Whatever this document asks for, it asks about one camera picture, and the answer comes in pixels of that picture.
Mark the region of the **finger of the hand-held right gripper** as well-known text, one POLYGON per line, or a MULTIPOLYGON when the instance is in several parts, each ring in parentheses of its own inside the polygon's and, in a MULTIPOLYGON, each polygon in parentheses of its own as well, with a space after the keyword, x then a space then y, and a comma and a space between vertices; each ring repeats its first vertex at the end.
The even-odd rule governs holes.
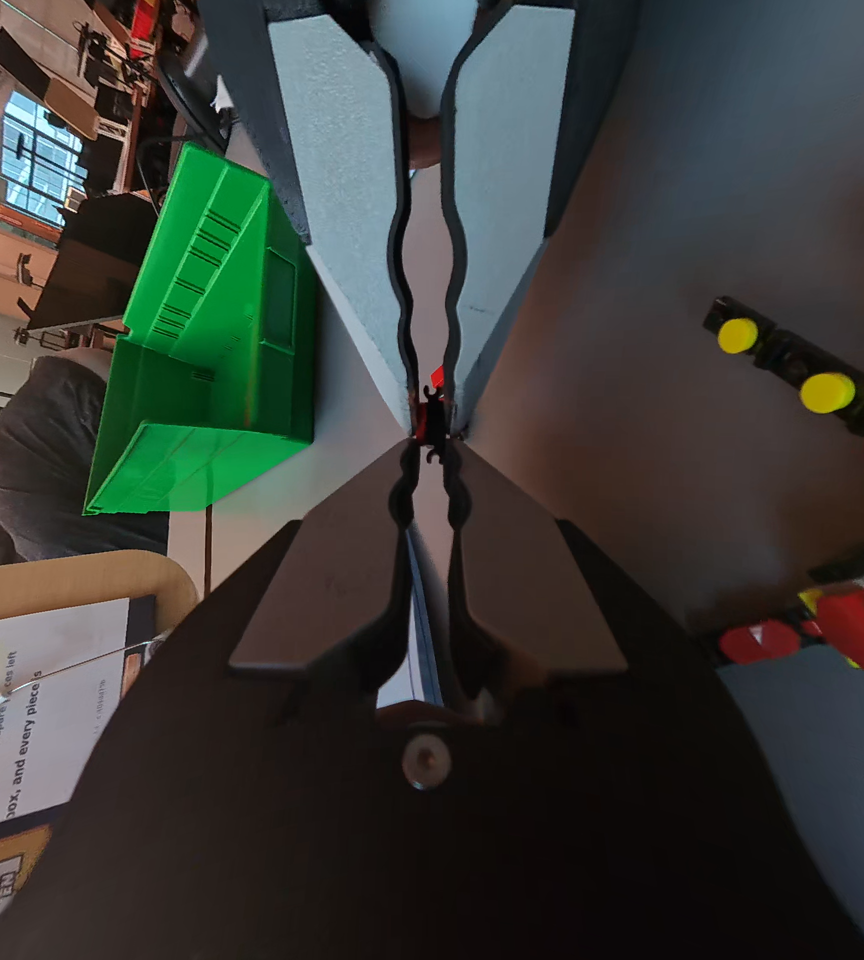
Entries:
POLYGON ((443 90, 440 194, 453 252, 443 370, 454 437, 472 423, 548 244, 575 18, 569 3, 501 3, 443 90))
POLYGON ((402 263, 411 183, 398 65, 327 13, 273 20, 269 40, 307 253, 390 413, 414 431, 418 361, 402 263))

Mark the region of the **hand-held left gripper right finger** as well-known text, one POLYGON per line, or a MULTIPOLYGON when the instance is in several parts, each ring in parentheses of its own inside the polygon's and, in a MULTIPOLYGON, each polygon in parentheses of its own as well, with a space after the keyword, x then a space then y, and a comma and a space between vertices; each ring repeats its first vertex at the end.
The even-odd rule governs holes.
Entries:
POLYGON ((442 450, 450 657, 464 696, 626 674, 629 663, 545 507, 461 440, 442 450))

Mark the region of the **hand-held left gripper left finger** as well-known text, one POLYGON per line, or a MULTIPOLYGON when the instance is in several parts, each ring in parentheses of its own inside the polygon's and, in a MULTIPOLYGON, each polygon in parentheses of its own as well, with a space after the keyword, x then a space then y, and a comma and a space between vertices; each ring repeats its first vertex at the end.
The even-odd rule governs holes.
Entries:
POLYGON ((231 654, 238 673, 382 687, 408 648, 414 441, 405 439, 299 523, 231 654))

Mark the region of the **small red black lego piece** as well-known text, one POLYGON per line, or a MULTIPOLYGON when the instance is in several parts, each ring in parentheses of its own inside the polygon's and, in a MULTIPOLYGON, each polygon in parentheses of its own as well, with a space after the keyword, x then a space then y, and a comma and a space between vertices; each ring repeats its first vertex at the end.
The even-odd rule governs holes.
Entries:
POLYGON ((423 388, 415 411, 414 441, 425 451, 426 463, 445 463, 449 432, 445 403, 445 382, 436 380, 423 388))

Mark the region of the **cardboard lego box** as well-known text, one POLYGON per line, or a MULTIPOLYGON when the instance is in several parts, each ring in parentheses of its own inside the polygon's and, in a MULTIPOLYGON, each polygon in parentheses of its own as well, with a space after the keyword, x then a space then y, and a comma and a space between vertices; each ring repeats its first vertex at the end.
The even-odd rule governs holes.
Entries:
MULTIPOLYGON (((155 600, 157 638, 144 666, 159 642, 200 600, 196 586, 174 560, 146 551, 126 550, 0 566, 0 619, 149 595, 155 600)), ((0 916, 41 859, 69 801, 17 821, 0 823, 0 916)))

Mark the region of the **window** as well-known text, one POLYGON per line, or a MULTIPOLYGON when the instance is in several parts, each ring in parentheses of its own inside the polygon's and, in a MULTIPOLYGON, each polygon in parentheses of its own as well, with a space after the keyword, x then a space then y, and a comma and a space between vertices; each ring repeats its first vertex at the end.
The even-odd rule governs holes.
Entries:
POLYGON ((0 204, 48 226, 61 227, 70 190, 84 194, 82 141, 50 124, 45 107, 14 91, 0 118, 0 204))

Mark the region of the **green plastic bin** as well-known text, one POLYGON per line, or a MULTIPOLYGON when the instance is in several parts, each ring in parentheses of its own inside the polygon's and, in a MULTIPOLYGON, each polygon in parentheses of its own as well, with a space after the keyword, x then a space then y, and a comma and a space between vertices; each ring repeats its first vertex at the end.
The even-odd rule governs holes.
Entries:
POLYGON ((318 290, 270 181, 185 144, 114 347, 83 513, 204 510, 307 449, 318 290))

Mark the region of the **dark background table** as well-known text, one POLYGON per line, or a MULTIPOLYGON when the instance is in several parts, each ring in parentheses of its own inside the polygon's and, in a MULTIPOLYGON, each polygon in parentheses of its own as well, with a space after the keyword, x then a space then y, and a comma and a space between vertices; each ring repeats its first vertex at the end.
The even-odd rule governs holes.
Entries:
POLYGON ((52 269, 37 303, 18 299, 27 318, 14 331, 20 345, 36 334, 80 334, 108 327, 124 317, 159 219, 144 194, 125 193, 83 199, 65 213, 52 269))

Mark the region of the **white printed note sheet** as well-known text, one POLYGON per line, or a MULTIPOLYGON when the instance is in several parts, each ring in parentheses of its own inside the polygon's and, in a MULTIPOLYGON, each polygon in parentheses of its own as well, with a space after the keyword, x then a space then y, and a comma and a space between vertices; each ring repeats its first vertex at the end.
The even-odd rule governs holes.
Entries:
POLYGON ((0 619, 0 824, 71 798, 157 637, 152 595, 0 619))

